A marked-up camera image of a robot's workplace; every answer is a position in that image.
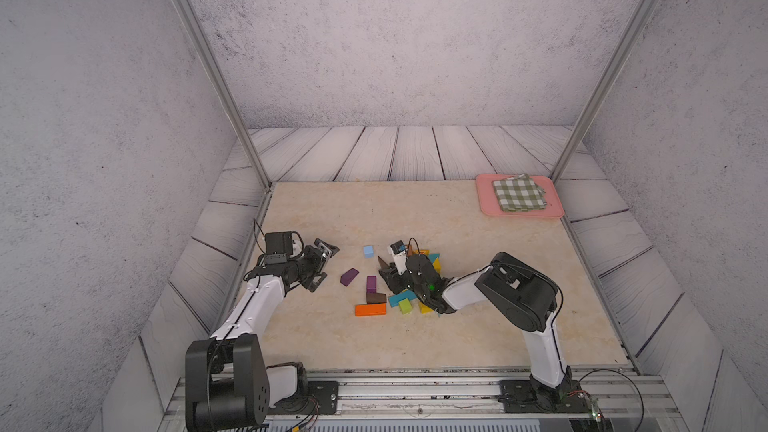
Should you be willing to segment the green small cube block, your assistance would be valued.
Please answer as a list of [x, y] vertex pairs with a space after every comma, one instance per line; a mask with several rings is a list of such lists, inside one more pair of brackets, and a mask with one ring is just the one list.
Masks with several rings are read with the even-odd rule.
[[409, 314], [412, 311], [412, 304], [409, 299], [403, 299], [399, 301], [398, 307], [402, 314]]

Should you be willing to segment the teal long wooden block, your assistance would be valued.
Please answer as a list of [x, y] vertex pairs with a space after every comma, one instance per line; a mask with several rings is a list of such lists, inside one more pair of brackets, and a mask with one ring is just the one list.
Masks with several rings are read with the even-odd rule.
[[398, 307], [399, 303], [403, 300], [417, 300], [418, 297], [412, 290], [405, 290], [399, 294], [392, 295], [388, 298], [388, 303], [391, 307]]

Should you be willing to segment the brown slanted wooden block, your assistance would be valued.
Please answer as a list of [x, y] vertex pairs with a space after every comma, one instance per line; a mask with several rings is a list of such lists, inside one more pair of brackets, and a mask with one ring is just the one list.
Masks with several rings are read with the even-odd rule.
[[377, 259], [381, 270], [389, 270], [394, 266], [393, 263], [387, 262], [380, 256], [378, 256]]

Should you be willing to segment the orange long wooden block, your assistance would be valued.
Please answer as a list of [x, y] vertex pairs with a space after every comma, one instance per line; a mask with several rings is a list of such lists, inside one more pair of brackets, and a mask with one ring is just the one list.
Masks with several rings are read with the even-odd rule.
[[359, 304], [355, 306], [356, 317], [384, 316], [387, 313], [387, 305], [379, 304]]

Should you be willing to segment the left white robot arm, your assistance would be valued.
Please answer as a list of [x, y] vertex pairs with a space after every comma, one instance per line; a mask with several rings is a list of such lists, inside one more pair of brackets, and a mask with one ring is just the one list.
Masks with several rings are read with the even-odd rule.
[[315, 291], [339, 251], [296, 232], [269, 233], [265, 251], [243, 280], [244, 295], [229, 317], [185, 354], [185, 425], [189, 431], [255, 431], [270, 415], [295, 415], [295, 430], [337, 411], [339, 384], [311, 381], [300, 362], [266, 364], [260, 340], [272, 315], [297, 286]]

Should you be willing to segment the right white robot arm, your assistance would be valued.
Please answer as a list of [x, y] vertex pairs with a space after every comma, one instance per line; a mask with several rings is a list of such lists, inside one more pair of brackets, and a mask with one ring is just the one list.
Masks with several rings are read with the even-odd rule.
[[390, 262], [380, 258], [379, 275], [391, 292], [411, 292], [421, 304], [440, 314], [452, 314], [488, 301], [523, 332], [535, 384], [556, 390], [570, 380], [560, 352], [556, 318], [560, 287], [549, 277], [506, 252], [459, 278], [440, 275], [424, 254], [401, 250]]

